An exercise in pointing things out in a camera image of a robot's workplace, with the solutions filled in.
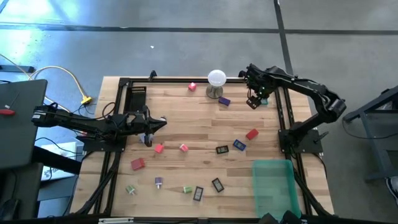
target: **concrete floor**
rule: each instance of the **concrete floor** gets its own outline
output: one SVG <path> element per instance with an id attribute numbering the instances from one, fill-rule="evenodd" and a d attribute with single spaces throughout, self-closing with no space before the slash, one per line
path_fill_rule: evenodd
<path id="1" fill-rule="evenodd" d="M 280 6 L 286 29 L 398 30 L 398 2 L 394 0 L 280 0 Z M 273 0 L 10 0 L 0 22 L 278 28 Z M 151 70 L 159 76 L 206 76 L 221 69 L 235 77 L 249 63 L 284 67 L 279 34 L 0 30 L 0 37 L 1 53 L 15 63 L 63 66 L 94 97 L 103 76 L 149 75 Z M 294 72 L 345 98 L 347 112 L 398 84 L 398 35 L 289 34 L 287 43 Z M 49 81 L 49 97 L 71 110 L 79 107 L 81 96 L 68 75 L 48 70 L 39 77 Z M 0 73 L 0 79 L 25 77 Z M 397 206 L 384 181 L 363 181 L 376 170 L 367 141 L 346 135 L 340 121 L 320 129 L 330 132 L 323 148 L 336 214 L 396 222 Z M 363 134 L 355 123 L 350 130 Z M 38 137 L 42 136 L 64 142 L 73 133 L 63 128 L 39 129 Z M 61 214 L 64 208 L 56 204 L 61 212 L 42 206 L 40 216 Z"/>

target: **blue object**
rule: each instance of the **blue object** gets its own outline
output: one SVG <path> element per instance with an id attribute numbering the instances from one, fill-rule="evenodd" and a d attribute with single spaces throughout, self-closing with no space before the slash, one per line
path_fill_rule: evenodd
<path id="1" fill-rule="evenodd" d="M 224 97 L 220 97 L 220 98 L 218 99 L 218 102 L 219 102 L 219 103 L 222 103 L 222 104 L 224 104 L 224 105 L 226 105 L 226 106 L 229 106 L 229 104 L 231 103 L 231 100 L 229 100 L 229 99 L 227 99 L 227 98 L 224 98 Z"/>
<path id="2" fill-rule="evenodd" d="M 246 145 L 243 144 L 241 141 L 239 140 L 235 140 L 234 142 L 234 146 L 237 147 L 240 151 L 243 151 L 246 148 Z"/>
<path id="3" fill-rule="evenodd" d="M 289 160 L 256 160 L 252 167 L 257 216 L 270 213 L 281 221 L 287 210 L 301 216 L 293 164 Z"/>
<path id="4" fill-rule="evenodd" d="M 262 105 L 268 105 L 268 99 L 262 99 L 261 100 Z"/>

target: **purple block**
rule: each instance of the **purple block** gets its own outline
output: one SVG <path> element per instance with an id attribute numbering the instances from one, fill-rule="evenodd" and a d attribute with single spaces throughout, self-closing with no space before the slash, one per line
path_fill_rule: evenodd
<path id="1" fill-rule="evenodd" d="M 226 99 L 226 98 L 224 98 L 224 97 L 220 97 L 220 98 L 218 99 L 218 102 L 219 102 L 219 103 L 222 103 L 222 104 L 224 104 L 224 105 L 226 105 L 226 106 L 229 106 L 229 104 L 231 103 L 231 100 Z"/>

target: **metal lamp base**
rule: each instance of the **metal lamp base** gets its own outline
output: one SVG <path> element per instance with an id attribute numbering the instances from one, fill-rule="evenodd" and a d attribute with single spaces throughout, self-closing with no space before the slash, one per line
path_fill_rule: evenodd
<path id="1" fill-rule="evenodd" d="M 223 96 L 223 87 L 208 85 L 206 88 L 206 94 L 212 99 L 218 99 Z"/>

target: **white light bulb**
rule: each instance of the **white light bulb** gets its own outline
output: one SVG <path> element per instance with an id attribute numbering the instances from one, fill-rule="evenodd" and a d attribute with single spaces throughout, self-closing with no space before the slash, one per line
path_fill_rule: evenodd
<path id="1" fill-rule="evenodd" d="M 209 75 L 207 76 L 207 79 L 208 79 L 210 85 L 222 86 L 226 82 L 226 75 L 221 70 L 213 70 L 209 73 Z"/>

